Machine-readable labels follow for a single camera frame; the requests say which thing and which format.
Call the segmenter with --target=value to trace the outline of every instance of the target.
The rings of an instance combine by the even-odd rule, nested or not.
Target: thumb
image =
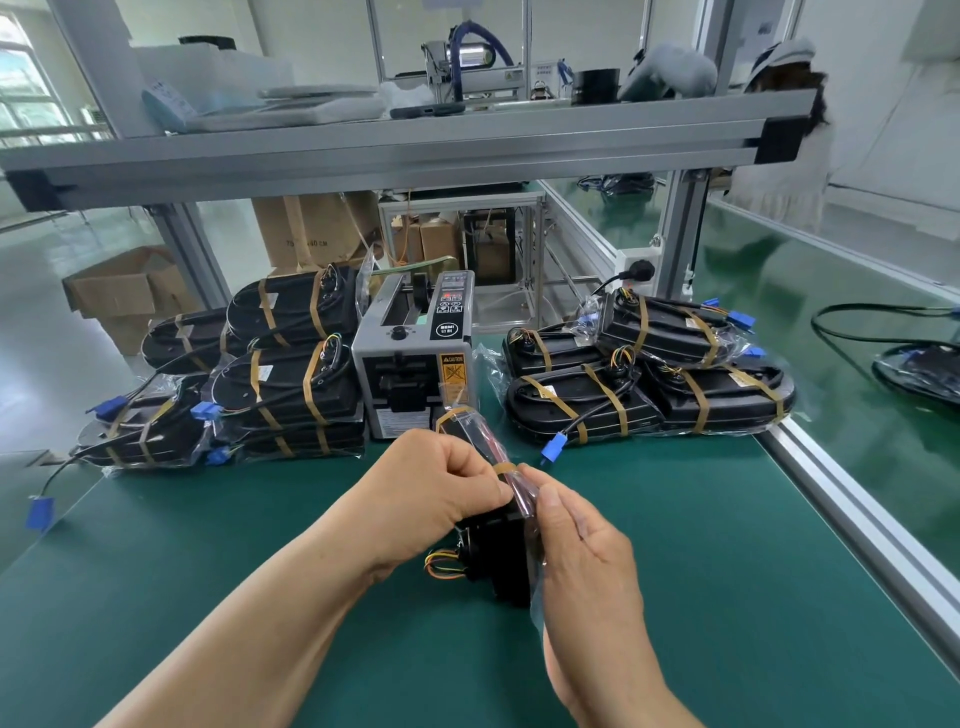
[[[514,497],[513,489],[493,474],[451,478],[461,519],[488,513]]]
[[[577,524],[553,483],[544,483],[537,492],[537,523],[548,562],[551,558],[562,558],[565,551],[580,542]]]

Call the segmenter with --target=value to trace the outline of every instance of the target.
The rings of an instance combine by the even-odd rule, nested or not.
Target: hand
[[[367,566],[389,573],[436,544],[457,521],[499,508],[512,497],[510,486],[472,445],[412,429],[316,526],[339,532],[363,551]]]
[[[630,540],[563,483],[520,471],[539,487],[543,657],[561,702],[581,728],[699,726],[663,682]]]

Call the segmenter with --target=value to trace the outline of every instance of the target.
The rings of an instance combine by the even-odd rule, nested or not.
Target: aluminum shelf
[[[753,164],[813,91],[489,111],[28,147],[0,167],[30,211],[518,182]]]

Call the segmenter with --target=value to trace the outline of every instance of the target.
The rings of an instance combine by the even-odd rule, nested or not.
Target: window
[[[0,148],[89,138],[70,128],[70,118],[43,75],[30,39],[12,13],[0,12]]]

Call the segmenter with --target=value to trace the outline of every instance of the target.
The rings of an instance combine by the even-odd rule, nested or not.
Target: automatic tape dispenser machine
[[[353,363],[374,438],[432,428],[444,406],[477,405],[470,330],[473,273],[386,278],[353,339]]]

